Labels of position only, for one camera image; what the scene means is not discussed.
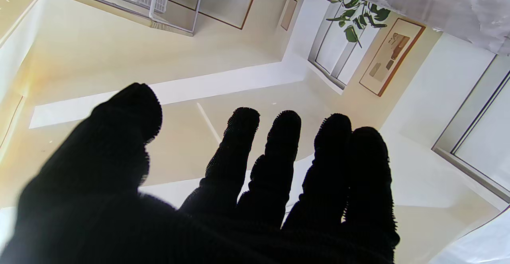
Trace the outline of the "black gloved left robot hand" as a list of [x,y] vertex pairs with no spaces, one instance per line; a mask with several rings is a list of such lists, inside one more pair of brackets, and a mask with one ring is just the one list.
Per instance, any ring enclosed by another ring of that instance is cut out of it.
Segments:
[[346,115],[321,124],[288,215],[301,119],[277,116],[242,193],[260,122],[237,108],[180,208],[138,189],[162,108],[133,83],[96,106],[20,193],[2,264],[393,264],[400,242],[388,149]]

